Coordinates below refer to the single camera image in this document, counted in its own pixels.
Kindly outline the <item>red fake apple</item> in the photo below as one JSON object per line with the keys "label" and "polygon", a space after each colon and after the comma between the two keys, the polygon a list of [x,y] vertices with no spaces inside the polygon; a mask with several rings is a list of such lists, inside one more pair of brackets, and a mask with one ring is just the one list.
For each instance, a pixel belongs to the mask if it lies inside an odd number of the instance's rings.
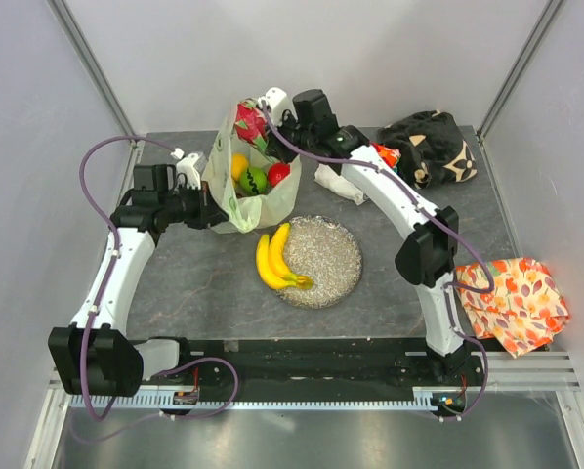
{"label": "red fake apple", "polygon": [[276,187],[290,174],[290,171],[290,166],[286,163],[278,162],[273,164],[267,172],[269,185],[272,188]]}

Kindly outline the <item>red fake dragon fruit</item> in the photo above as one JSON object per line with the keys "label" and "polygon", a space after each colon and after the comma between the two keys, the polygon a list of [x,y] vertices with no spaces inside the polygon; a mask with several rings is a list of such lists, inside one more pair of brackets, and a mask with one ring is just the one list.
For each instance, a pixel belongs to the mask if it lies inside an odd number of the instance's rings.
{"label": "red fake dragon fruit", "polygon": [[266,154],[267,122],[255,100],[245,99],[237,104],[233,127],[240,140]]}

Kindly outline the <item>green fake round fruit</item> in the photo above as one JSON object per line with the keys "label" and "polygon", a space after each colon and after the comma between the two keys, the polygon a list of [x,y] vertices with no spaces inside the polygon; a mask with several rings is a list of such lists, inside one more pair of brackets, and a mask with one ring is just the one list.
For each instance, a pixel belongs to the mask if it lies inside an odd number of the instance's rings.
{"label": "green fake round fruit", "polygon": [[241,173],[239,185],[247,195],[264,194],[268,187],[267,175],[261,168],[250,166]]}

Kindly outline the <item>avocado print plastic bag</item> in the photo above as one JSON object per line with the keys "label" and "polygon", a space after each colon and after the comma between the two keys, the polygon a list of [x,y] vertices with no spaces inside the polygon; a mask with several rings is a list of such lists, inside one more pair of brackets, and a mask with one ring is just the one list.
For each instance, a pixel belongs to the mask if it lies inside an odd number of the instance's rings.
{"label": "avocado print plastic bag", "polygon": [[261,195],[247,195],[233,183],[230,169],[234,153],[242,153],[249,160],[249,167],[259,167],[267,175],[276,161],[261,154],[240,140],[233,123],[236,106],[227,115],[210,151],[203,179],[208,183],[216,203],[229,215],[229,220],[214,228],[218,233],[249,233],[256,229],[272,227],[291,214],[296,204],[302,163],[297,156],[290,164],[290,174],[276,187],[269,183]]}

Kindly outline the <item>yellow fake banana bunch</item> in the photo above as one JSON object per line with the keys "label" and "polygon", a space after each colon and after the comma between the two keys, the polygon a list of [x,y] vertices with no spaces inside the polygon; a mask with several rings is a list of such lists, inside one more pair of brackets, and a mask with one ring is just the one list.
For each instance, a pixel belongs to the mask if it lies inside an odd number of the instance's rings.
{"label": "yellow fake banana bunch", "polygon": [[273,235],[263,234],[256,248],[256,268],[262,282],[273,290],[313,287],[309,277],[295,274],[286,264],[283,251],[291,232],[289,222],[281,224]]}

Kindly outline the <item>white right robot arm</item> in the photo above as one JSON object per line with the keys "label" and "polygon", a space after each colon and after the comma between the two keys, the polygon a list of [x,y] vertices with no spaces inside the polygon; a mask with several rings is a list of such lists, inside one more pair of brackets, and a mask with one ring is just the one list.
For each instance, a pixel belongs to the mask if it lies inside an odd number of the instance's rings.
{"label": "white right robot arm", "polygon": [[396,269],[418,295],[426,343],[434,352],[427,372],[436,383],[451,383],[462,372],[455,354],[464,344],[456,318],[453,286],[459,216],[418,194],[381,158],[364,133],[342,126],[319,89],[289,98],[272,88],[258,100],[268,125],[269,152],[284,159],[293,154],[332,168],[362,190],[388,217],[403,240]]}

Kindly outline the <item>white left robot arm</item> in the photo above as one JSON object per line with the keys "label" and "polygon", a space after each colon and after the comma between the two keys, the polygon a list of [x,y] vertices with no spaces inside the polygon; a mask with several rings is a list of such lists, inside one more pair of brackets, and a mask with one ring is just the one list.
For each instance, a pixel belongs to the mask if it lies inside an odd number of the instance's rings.
{"label": "white left robot arm", "polygon": [[132,342],[127,318],[146,263],[161,235],[175,224],[209,229],[228,220],[200,172],[187,159],[137,165],[133,187],[111,213],[104,257],[79,311],[66,327],[54,328],[50,354],[70,395],[132,397],[141,383],[161,373],[186,383],[193,360],[177,338]]}

